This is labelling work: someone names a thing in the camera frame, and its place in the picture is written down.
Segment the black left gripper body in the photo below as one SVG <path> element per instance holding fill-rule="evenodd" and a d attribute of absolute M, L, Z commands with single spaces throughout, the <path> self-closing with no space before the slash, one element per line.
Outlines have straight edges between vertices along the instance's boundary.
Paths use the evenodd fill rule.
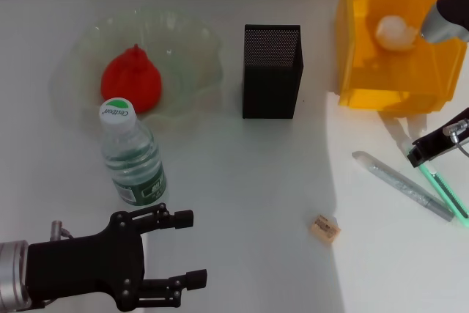
<path fill-rule="evenodd" d="M 27 292 L 33 302 L 104 292 L 135 309 L 144 277 L 141 236 L 129 213 L 115 213 L 96 235 L 31 244 Z"/>

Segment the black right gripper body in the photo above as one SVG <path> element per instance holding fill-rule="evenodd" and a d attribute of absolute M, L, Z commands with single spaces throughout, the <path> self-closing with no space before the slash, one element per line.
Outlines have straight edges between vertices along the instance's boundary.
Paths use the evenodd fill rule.
<path fill-rule="evenodd" d="M 442 152 L 454 149 L 467 152 L 468 150 L 463 147 L 463 142 L 468 140 L 468 108 L 444 125 L 440 132 L 442 133 Z"/>

